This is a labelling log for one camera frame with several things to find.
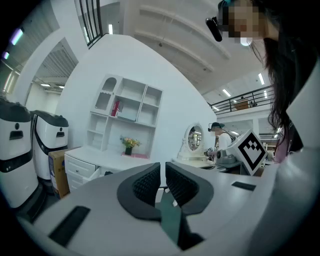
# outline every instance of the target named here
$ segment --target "long black hair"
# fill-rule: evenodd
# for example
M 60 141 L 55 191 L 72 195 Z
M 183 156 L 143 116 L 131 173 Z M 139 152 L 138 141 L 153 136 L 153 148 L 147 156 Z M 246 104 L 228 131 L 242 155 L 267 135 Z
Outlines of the long black hair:
M 310 24 L 312 20 L 316 21 L 316 16 L 311 13 L 311 9 L 308 6 L 306 12 L 303 6 L 296 5 L 290 0 L 250 0 L 254 7 L 257 7 L 260 13 L 263 13 L 265 17 L 279 30 L 279 32 L 285 34 L 286 40 L 284 44 L 290 44 L 292 41 L 297 42 L 296 45 L 304 45 L 302 49 L 308 47 L 317 47 L 314 45 L 314 39 L 312 39 L 312 30 Z M 223 8 L 229 5 L 225 1 L 222 1 L 218 5 L 219 13 L 225 14 L 227 11 Z M 223 18 L 223 23 L 228 22 L 226 17 Z M 229 31 L 229 35 L 239 37 L 234 31 Z M 300 88 L 296 86 L 296 62 L 297 60 L 293 56 L 292 52 L 296 49 L 290 49 L 288 45 L 279 45 L 278 41 L 270 38 L 263 39 L 265 55 L 262 57 L 257 50 L 254 42 L 250 47 L 253 50 L 256 57 L 265 65 L 268 69 L 268 75 L 273 87 L 274 99 L 271 103 L 271 112 L 268 117 L 269 123 L 272 125 L 274 131 L 278 128 L 283 128 L 282 135 L 285 138 L 289 128 L 290 119 L 286 113 L 286 110 L 290 103 L 294 100 L 299 90 L 303 86 L 300 84 Z

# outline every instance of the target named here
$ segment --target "gray machine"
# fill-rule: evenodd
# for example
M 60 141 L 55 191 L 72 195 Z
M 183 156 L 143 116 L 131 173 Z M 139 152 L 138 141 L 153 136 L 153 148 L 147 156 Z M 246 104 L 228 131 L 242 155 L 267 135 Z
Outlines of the gray machine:
M 319 197 L 319 80 L 320 61 L 287 109 L 303 149 L 266 167 L 262 177 L 165 164 L 166 183 L 181 208 L 177 244 L 154 207 L 159 163 L 88 182 L 34 225 L 20 223 L 49 255 L 270 255 L 293 236 Z

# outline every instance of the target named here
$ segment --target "black vase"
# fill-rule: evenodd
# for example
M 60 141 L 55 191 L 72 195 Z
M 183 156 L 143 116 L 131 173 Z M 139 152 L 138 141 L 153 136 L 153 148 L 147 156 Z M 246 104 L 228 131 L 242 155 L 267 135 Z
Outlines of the black vase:
M 124 154 L 125 154 L 125 155 L 128 155 L 128 156 L 131 156 L 131 154 L 132 154 L 132 147 L 126 147 Z

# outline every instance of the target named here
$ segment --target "railing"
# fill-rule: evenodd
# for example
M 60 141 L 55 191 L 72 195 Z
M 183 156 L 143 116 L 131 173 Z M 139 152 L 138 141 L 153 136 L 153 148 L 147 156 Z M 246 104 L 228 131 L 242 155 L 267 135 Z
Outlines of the railing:
M 274 95 L 272 86 L 267 86 L 214 104 L 208 104 L 216 115 L 221 115 L 229 112 L 268 105 L 274 99 Z
M 79 16 L 79 21 L 90 49 L 103 36 L 100 0 L 75 0 L 75 2 L 78 2 L 80 6 L 81 13 L 78 15 L 82 17 Z

